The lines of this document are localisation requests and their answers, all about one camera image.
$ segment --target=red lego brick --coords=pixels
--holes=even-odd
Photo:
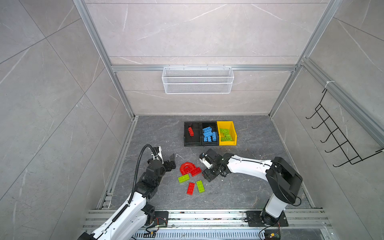
[[[198,167],[198,168],[195,168],[194,170],[192,170],[190,172],[192,174],[192,176],[196,176],[197,174],[200,174],[201,173],[201,169]]]
[[[188,128],[188,132],[189,132],[189,135],[190,135],[191,137],[193,137],[194,134],[193,134],[193,130],[192,130],[191,127]]]
[[[195,188],[195,184],[193,182],[190,182],[188,186],[187,194],[192,196],[194,188]]]
[[[193,171],[196,168],[196,166],[191,162],[185,162],[180,166],[180,172],[181,175],[186,175]]]

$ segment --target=green lego brick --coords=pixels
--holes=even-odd
[[[225,141],[233,141],[233,140],[232,140],[232,137],[222,137],[221,141],[225,142]]]
[[[189,175],[188,174],[179,177],[179,183],[182,183],[182,182],[185,182],[185,181],[188,181],[188,180],[189,180]]]
[[[229,129],[225,129],[225,128],[220,128],[220,132],[222,133],[229,133]]]
[[[197,184],[197,188],[199,189],[199,193],[205,192],[204,185],[201,180],[197,181],[196,184]]]

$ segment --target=yellow storage bin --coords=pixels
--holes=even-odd
[[[237,143],[237,134],[235,131],[235,125],[233,124],[232,121],[218,121],[217,122],[217,128],[218,128],[218,139],[219,139],[219,145],[220,146],[235,146]],[[220,132],[220,128],[222,129],[229,129],[229,134],[232,137],[233,141],[221,141],[221,138],[224,137],[222,136]]]

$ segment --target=black storage bin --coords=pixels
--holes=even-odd
[[[216,132],[216,141],[212,141],[212,142],[204,142],[204,135],[203,135],[203,129],[206,128],[206,127],[211,127],[212,128],[212,132]],[[219,135],[218,135],[218,132],[217,132],[217,122],[201,122],[201,143],[202,143],[202,146],[218,146],[219,144]]]
[[[191,137],[188,132],[188,128],[191,127],[194,136]],[[184,123],[184,147],[187,146],[201,146],[202,133],[201,122],[185,122]]]

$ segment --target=metal vent grille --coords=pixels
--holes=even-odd
[[[159,230],[156,236],[144,235],[145,230],[139,230],[134,237],[137,240],[158,239],[158,240],[203,240],[203,239],[260,239],[258,233],[260,229],[195,229],[195,230]]]
[[[225,66],[165,67],[162,80],[167,94],[230,93],[233,71]]]

